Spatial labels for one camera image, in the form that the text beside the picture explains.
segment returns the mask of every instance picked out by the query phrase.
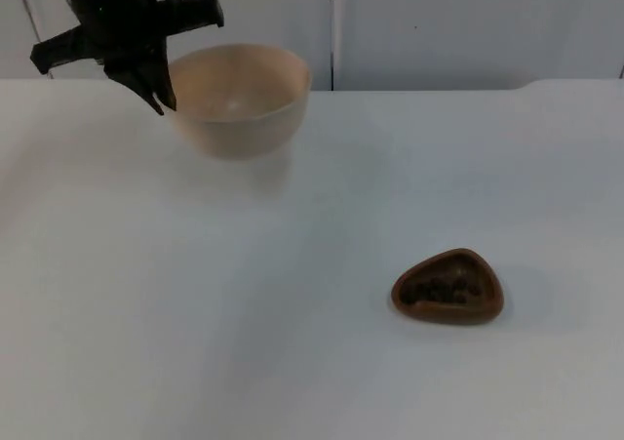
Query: small brown bowl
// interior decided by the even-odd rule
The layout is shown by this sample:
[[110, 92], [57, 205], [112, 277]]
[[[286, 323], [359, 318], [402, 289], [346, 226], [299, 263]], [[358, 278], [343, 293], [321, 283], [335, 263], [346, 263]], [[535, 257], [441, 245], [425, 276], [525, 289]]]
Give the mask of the small brown bowl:
[[471, 250], [457, 249], [405, 272], [392, 289], [392, 302], [411, 318], [470, 325], [496, 318], [504, 298], [489, 264]]

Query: white tabletop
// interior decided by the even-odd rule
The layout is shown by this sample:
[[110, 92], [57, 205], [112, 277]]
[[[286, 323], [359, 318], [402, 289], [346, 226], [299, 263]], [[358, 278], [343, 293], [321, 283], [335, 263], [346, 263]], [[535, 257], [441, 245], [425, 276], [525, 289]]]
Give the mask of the white tabletop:
[[[2, 439], [618, 435], [624, 83], [315, 94], [246, 164], [112, 83], [0, 96]], [[498, 273], [499, 319], [393, 311], [454, 247]]]

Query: beige bowl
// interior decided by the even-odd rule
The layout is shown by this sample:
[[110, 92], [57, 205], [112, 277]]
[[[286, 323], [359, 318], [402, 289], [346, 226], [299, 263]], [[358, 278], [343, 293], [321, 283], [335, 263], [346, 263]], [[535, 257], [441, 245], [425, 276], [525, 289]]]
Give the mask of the beige bowl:
[[220, 158], [250, 158], [286, 143], [301, 126], [311, 86], [307, 64], [262, 45], [209, 48], [170, 66], [184, 135]]

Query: white wall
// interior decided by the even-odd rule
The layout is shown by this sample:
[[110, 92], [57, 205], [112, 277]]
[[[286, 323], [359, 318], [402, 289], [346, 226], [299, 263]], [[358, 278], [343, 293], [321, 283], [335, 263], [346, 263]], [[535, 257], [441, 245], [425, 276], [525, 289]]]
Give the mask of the white wall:
[[334, 0], [337, 89], [615, 78], [624, 0]]
[[[28, 0], [42, 38], [77, 24], [64, 0]], [[331, 80], [331, 0], [220, 0], [224, 28], [208, 27], [170, 39], [172, 59], [207, 46], [233, 42], [273, 44], [295, 51], [314, 70], [315, 88], [328, 89]], [[54, 71], [56, 77], [103, 77], [92, 61]]]
[[38, 77], [30, 62], [36, 37], [21, 0], [0, 0], [0, 78]]

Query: bowl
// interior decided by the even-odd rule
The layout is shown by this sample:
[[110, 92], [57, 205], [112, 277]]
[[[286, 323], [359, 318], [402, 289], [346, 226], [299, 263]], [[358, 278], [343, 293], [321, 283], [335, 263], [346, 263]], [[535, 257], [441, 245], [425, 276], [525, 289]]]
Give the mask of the bowl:
[[472, 250], [457, 249], [406, 271], [392, 289], [392, 302], [418, 320], [470, 325], [496, 318], [504, 298], [489, 264]]
[[287, 143], [303, 122], [312, 82], [297, 55], [264, 45], [224, 45], [170, 65], [174, 124], [213, 157], [246, 159]]

